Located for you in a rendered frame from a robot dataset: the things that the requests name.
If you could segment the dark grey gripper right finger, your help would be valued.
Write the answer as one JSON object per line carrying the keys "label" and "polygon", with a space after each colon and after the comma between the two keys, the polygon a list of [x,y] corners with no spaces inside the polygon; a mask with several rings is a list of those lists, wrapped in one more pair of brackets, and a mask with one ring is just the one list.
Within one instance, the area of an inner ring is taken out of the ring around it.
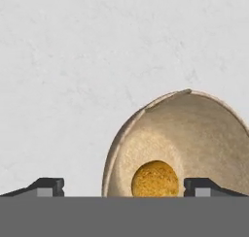
{"label": "dark grey gripper right finger", "polygon": [[185,178],[185,197],[214,197],[214,196],[238,196],[246,197],[246,194],[218,186],[209,178]]}

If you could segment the beige round basket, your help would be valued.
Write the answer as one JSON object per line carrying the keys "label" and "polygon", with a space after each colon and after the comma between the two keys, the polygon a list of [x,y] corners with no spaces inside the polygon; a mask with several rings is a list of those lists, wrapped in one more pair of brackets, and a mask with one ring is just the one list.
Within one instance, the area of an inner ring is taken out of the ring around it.
{"label": "beige round basket", "polygon": [[249,194],[249,128],[232,108],[208,94],[171,92],[131,116],[108,152],[102,195],[130,196],[137,169],[154,160],[172,167],[180,196],[186,178],[208,178]]}

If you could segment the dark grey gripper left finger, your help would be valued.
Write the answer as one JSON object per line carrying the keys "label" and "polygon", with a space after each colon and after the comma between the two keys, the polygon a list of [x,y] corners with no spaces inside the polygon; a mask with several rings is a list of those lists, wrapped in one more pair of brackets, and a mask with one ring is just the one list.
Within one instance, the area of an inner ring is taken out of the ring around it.
{"label": "dark grey gripper left finger", "polygon": [[63,197],[63,178],[39,178],[30,186],[1,194],[1,197],[31,195],[36,197]]}

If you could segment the golden round bread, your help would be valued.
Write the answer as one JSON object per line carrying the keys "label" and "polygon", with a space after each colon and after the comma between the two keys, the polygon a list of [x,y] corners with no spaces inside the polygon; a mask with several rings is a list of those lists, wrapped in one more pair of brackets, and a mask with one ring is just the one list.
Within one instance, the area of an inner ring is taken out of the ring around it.
{"label": "golden round bread", "polygon": [[159,160],[143,164],[131,181],[134,197],[174,197],[178,191],[179,180],[175,171]]}

